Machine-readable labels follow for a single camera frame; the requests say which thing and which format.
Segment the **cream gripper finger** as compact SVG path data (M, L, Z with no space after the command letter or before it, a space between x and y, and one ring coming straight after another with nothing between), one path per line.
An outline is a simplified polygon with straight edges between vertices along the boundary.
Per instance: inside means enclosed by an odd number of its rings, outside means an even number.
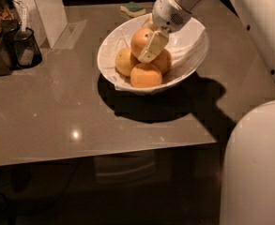
M158 26L153 22L152 14L149 13L145 18L143 24L141 25L142 28L148 28L152 31L156 31Z
M138 60L142 63L153 61L164 50L168 41L169 34L167 32L161 30L150 31L147 35L145 47L138 56Z

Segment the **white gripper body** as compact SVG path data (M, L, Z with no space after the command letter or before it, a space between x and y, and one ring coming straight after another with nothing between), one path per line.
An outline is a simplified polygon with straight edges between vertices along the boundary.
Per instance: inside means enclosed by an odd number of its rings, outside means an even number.
M156 0L152 9L152 21L167 33L179 31L189 20L191 14L175 0Z

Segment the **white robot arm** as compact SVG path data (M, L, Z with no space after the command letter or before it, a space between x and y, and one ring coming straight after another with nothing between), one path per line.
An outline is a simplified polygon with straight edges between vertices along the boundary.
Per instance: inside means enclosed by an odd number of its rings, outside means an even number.
M204 0L157 0L140 61L154 60ZM230 0L275 83L275 0ZM220 225L275 225L275 100L248 112L234 128L222 167Z

